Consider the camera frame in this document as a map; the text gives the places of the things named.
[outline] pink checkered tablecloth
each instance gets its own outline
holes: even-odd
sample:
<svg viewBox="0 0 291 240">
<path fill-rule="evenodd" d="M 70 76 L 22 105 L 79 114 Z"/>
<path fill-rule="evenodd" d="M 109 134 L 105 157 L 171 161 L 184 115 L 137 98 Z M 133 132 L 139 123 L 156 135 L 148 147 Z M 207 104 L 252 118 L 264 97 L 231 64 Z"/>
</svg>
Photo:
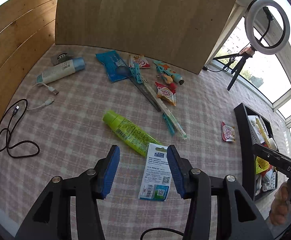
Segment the pink checkered tablecloth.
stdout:
<svg viewBox="0 0 291 240">
<path fill-rule="evenodd" d="M 83 57 L 86 69 L 51 83 L 59 91 L 55 101 L 42 109 L 29 111 L 14 132 L 12 143 L 32 140 L 40 146 L 36 157 L 12 159 L 6 152 L 0 153 L 0 208 L 18 224 L 53 176 L 64 179 L 75 177 L 97 160 L 104 158 L 111 145 L 120 147 L 121 157 L 110 194 L 98 201 L 100 219 L 106 240 L 136 240 L 141 233 L 152 227 L 168 227 L 184 231 L 190 200 L 182 200 L 174 183 L 166 202 L 138 199 L 145 159 L 120 141 L 103 123 L 103 114 L 112 109 L 130 119 L 136 125 L 164 145 L 174 144 L 182 157 L 192 166 L 211 176 L 234 175 L 242 178 L 241 148 L 234 115 L 234 108 L 244 103 L 267 118 L 279 150 L 286 153 L 283 136 L 284 123 L 270 107 L 252 91 L 235 82 L 231 91 L 227 86 L 231 77 L 226 73 L 201 71 L 195 75 L 174 67 L 185 80 L 178 86 L 177 106 L 169 107 L 188 135 L 188 140 L 171 137 L 162 118 L 139 90 L 128 79 L 111 83 L 96 53 L 108 49 L 89 46 L 53 45 L 33 66 L 24 78 L 11 104 L 24 98 L 36 77 L 52 66 L 50 57 L 71 50 L 76 57 Z M 128 53 L 118 52 L 127 62 Z M 156 69 L 142 69 L 142 75 L 155 88 Z M 29 106 L 39 106 L 51 94 L 44 88 L 33 88 L 28 96 Z M 6 118 L 1 128 L 6 127 Z M 221 121 L 234 126 L 236 142 L 224 142 Z M 13 155 L 35 152 L 34 147 L 23 145 L 11 150 Z M 273 194 L 257 206 L 264 216 L 270 210 Z M 216 232 L 216 198 L 212 198 L 211 239 Z M 72 229 L 75 230 L 75 213 L 72 209 Z M 169 232 L 151 232 L 152 239 L 181 239 Z"/>
</svg>

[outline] qr code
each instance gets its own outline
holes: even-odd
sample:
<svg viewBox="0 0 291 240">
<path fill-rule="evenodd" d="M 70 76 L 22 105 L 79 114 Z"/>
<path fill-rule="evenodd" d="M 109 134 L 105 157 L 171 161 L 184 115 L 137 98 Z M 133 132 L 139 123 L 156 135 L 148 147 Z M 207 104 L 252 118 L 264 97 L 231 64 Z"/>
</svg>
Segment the qr code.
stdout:
<svg viewBox="0 0 291 240">
<path fill-rule="evenodd" d="M 163 196 L 164 195 L 164 189 L 158 189 L 158 196 Z"/>
<path fill-rule="evenodd" d="M 162 184 L 169 183 L 170 177 L 163 177 Z"/>
</svg>

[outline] white usb cable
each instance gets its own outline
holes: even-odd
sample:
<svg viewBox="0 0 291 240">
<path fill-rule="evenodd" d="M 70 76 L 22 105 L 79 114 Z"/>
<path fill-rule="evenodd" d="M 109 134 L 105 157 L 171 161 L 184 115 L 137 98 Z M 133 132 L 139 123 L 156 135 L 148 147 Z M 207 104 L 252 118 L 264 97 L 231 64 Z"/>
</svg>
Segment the white usb cable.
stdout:
<svg viewBox="0 0 291 240">
<path fill-rule="evenodd" d="M 45 87 L 48 88 L 49 91 L 50 91 L 51 93 L 53 93 L 54 95 L 57 95 L 57 94 L 59 93 L 59 91 L 56 90 L 56 89 L 54 89 L 54 87 L 50 87 L 50 86 L 47 86 L 47 85 L 44 84 L 44 83 L 39 82 L 39 83 L 34 84 L 34 85 L 33 85 L 33 86 L 28 90 L 28 92 L 26 93 L 25 99 L 27 99 L 27 96 L 28 96 L 30 90 L 31 90 L 32 88 L 34 88 L 35 86 L 38 86 L 38 85 L 43 85 L 43 86 L 45 86 Z M 34 107 L 34 108 L 28 108 L 27 110 L 28 110 L 28 111 L 29 111 L 29 110 L 35 110 L 35 109 L 39 109 L 39 108 L 41 108 L 41 107 L 48 106 L 48 105 L 52 104 L 53 101 L 54 101 L 53 98 L 48 98 L 48 99 L 47 99 L 47 100 L 46 100 L 42 105 L 37 106 L 37 107 Z"/>
</svg>

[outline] tree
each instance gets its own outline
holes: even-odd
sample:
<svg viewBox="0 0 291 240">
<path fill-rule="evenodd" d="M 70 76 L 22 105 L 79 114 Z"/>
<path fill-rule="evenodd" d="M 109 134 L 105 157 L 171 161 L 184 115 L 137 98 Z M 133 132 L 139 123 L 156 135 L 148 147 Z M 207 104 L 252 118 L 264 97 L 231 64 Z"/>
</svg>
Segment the tree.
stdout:
<svg viewBox="0 0 291 240">
<path fill-rule="evenodd" d="M 256 88 L 259 88 L 261 87 L 261 85 L 264 83 L 263 79 L 262 78 L 258 78 L 258 77 L 255 77 L 255 76 L 251 76 L 250 77 L 250 82 L 256 87 Z"/>
<path fill-rule="evenodd" d="M 216 53 L 216 55 L 214 57 L 221 57 L 221 56 L 225 56 L 225 55 L 228 55 L 227 52 L 225 52 L 222 48 Z M 224 64 L 227 64 L 229 62 L 229 59 L 228 58 L 222 58 L 222 59 L 218 59 L 220 60 L 222 63 Z M 238 61 L 236 60 L 235 62 L 233 62 L 231 65 L 230 65 L 230 68 L 234 68 L 235 65 L 238 63 Z"/>
<path fill-rule="evenodd" d="M 245 79 L 250 81 L 250 78 L 252 76 L 251 72 L 247 69 L 241 70 L 240 75 L 243 76 Z"/>
</svg>

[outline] blue clothespin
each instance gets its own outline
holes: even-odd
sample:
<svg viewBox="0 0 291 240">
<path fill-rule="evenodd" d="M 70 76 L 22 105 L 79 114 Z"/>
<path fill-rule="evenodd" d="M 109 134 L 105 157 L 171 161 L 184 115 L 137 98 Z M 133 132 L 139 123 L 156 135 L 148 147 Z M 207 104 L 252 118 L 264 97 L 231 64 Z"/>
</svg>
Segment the blue clothespin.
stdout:
<svg viewBox="0 0 291 240">
<path fill-rule="evenodd" d="M 131 75 L 135 78 L 135 80 L 139 83 L 142 84 L 142 79 L 141 79 L 141 73 L 140 73 L 140 68 L 139 64 L 136 62 L 133 62 L 134 68 L 130 68 Z"/>
<path fill-rule="evenodd" d="M 162 114 L 162 117 L 163 117 L 163 119 L 164 119 L 164 121 L 165 121 L 165 123 L 167 125 L 167 128 L 168 128 L 170 134 L 172 136 L 174 136 L 175 130 L 174 130 L 172 122 L 170 121 L 170 119 L 164 113 Z"/>
</svg>

